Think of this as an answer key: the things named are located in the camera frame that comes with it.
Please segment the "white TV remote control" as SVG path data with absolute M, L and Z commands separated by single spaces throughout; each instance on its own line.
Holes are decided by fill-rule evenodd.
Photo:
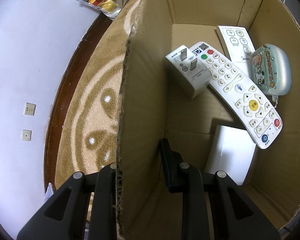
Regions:
M 282 131 L 283 122 L 274 106 L 233 62 L 205 42 L 190 50 L 212 74 L 210 87 L 219 94 L 260 149 L 268 148 Z

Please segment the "white power adapter plug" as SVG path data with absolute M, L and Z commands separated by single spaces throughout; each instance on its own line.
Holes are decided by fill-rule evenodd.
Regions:
M 212 78 L 207 66 L 185 45 L 165 56 L 165 66 L 190 99 L 198 96 Z

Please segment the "pale blue cartoon case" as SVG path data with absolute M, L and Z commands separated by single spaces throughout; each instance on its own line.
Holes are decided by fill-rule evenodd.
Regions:
M 252 80 L 277 105 L 279 96 L 292 86 L 288 56 L 281 48 L 265 43 L 251 56 Z

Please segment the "white Midea fan remote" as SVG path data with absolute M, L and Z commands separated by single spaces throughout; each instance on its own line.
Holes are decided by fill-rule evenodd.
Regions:
M 251 55 L 255 48 L 245 27 L 218 25 L 217 34 L 226 57 L 250 75 Z

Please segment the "brown cardboard box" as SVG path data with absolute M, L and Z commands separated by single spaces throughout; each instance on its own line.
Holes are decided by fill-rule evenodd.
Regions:
M 287 227 L 300 209 L 300 27 L 287 7 L 279 0 L 141 0 L 120 89 L 117 195 L 124 239 L 181 237 L 182 196 L 164 185 L 156 152 L 161 138 L 201 170 L 216 126 L 242 126 L 211 88 L 190 99 L 164 64 L 181 45 L 204 41 L 221 50 L 218 25 L 243 26 L 255 47 L 274 44 L 288 56 L 292 87 L 276 108 L 283 129 L 258 152 L 243 190 L 277 229 Z

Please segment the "white flat box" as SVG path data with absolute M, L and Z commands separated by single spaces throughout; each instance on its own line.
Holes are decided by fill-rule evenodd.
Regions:
M 245 129 L 216 126 L 204 172 L 224 171 L 239 186 L 251 181 L 257 145 Z

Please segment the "beige brown floral rug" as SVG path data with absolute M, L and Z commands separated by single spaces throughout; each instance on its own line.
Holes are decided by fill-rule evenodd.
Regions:
M 129 0 L 92 53 L 71 99 L 59 143 L 55 186 L 74 172 L 98 172 L 116 160 L 119 95 L 126 42 L 141 0 Z

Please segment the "plastic bag with toys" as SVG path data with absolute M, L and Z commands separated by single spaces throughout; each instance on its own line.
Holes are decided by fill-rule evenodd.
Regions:
M 102 12 L 110 20 L 115 20 L 121 11 L 120 5 L 115 0 L 76 0 L 79 3 Z

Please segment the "lower wall socket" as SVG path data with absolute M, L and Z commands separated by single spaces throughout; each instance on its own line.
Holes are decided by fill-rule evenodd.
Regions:
M 22 130 L 22 132 L 21 132 L 22 141 L 31 141 L 31 137 L 32 137 L 32 131 L 31 130 L 27 130 L 27 129 Z

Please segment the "wall socket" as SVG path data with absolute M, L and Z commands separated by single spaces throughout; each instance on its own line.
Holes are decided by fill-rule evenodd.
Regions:
M 32 137 L 32 131 L 31 130 L 27 130 L 27 129 L 22 130 L 22 132 L 21 132 L 22 141 L 31 141 L 31 137 Z
M 27 102 L 25 105 L 25 115 L 34 116 L 36 110 L 36 104 Z

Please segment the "upper wall socket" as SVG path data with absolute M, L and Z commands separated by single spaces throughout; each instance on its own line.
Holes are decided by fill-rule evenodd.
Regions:
M 34 116 L 36 110 L 36 104 L 27 102 L 25 105 L 25 115 Z

